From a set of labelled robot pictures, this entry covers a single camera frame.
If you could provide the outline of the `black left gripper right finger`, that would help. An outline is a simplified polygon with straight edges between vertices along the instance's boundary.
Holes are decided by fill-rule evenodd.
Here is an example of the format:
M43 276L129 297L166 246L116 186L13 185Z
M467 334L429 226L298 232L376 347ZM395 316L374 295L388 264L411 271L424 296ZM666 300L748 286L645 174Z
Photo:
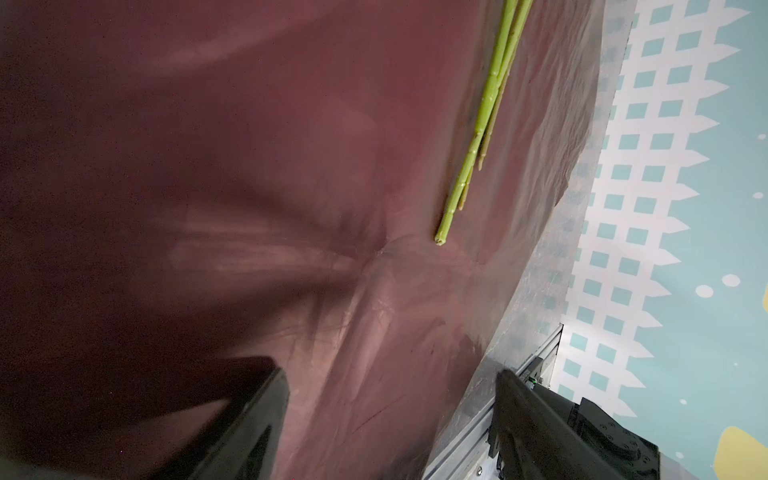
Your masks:
M508 369L496 375L489 444L502 479L621 477Z

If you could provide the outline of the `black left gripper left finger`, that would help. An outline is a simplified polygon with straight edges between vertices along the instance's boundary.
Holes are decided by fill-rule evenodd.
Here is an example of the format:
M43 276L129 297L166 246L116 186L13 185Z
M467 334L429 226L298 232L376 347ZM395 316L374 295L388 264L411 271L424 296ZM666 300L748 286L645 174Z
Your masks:
M207 359L175 365L146 382L145 410L155 414L225 400L193 440L154 479L268 479L290 389L272 358Z

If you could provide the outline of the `dark red wrapping paper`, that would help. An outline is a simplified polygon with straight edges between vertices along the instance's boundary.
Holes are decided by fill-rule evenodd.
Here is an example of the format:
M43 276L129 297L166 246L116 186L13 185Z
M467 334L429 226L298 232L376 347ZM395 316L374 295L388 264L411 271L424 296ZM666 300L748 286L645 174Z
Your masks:
M5 1L1 475L154 479L272 358L274 479L418 479L588 136L602 1L536 1L444 245L500 1Z

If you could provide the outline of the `light blue fake flower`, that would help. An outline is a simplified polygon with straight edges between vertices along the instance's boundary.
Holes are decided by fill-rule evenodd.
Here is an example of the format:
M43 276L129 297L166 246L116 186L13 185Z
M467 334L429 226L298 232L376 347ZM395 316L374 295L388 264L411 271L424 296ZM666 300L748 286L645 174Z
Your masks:
M533 5L533 2L531 0L524 0L524 1L517 1L517 2L518 4L517 4L516 15L514 17L512 30L509 35L503 64L499 71L497 97L496 97L495 103L493 104L490 119L487 124L487 128L485 130L484 136L482 138L477 158L475 160L475 164L477 165L478 170L481 170L483 168L484 160L487 155L487 151L489 149L495 122L498 116L498 111L503 99L507 80L509 78L511 66L514 61L516 51L517 51L524 27L528 18L528 15Z

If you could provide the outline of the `pink orange fake rose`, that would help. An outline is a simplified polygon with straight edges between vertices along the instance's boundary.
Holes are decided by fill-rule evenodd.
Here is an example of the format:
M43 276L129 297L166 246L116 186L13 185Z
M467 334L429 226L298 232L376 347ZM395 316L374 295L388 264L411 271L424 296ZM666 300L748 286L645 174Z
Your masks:
M474 163L480 149L480 144L490 119L491 110L493 104L495 103L498 92L499 71L503 64L509 35L511 33L513 20L516 15L517 4L518 2L513 0L506 0L504 2L502 18L496 36L491 63L484 83L483 93L473 129L473 138L469 144L468 151L462 162L461 169L453 183L452 190L446 199L440 224L434 237L435 243L439 246L442 246L446 243L454 214L459 208L462 194L466 190L468 178L473 171Z

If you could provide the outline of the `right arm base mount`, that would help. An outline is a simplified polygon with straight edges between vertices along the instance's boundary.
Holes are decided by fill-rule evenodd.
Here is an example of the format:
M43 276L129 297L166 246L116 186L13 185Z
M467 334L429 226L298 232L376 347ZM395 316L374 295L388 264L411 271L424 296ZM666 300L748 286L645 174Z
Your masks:
M660 479L658 447L622 427L593 401L582 398L577 404L541 385L533 388L565 421L591 453L612 467L622 479Z

